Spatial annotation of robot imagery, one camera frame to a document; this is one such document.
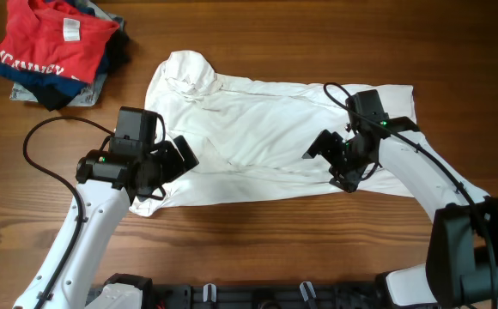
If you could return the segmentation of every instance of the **white label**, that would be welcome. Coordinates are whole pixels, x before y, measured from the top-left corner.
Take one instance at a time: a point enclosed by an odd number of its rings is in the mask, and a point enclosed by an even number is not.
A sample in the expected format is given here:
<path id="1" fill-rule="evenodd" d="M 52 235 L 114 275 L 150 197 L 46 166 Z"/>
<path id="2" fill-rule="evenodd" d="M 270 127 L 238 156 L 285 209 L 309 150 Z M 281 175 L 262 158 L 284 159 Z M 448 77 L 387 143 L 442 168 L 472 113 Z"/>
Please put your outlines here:
<path id="1" fill-rule="evenodd" d="M 64 41 L 72 42 L 81 39 L 79 36 L 79 28 L 81 23 L 70 18 L 64 18 Z"/>

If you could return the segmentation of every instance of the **red shirt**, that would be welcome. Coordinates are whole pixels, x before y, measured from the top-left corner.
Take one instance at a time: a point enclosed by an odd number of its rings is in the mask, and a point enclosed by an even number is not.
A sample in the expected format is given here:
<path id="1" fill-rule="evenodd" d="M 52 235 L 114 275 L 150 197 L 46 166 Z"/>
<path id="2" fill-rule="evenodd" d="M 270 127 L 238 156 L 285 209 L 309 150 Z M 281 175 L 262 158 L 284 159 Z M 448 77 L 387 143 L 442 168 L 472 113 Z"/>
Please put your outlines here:
<path id="1" fill-rule="evenodd" d="M 0 59 L 18 70 L 93 82 L 106 42 L 119 28 L 63 1 L 9 0 Z M 64 40 L 64 18 L 80 22 L 78 41 Z"/>

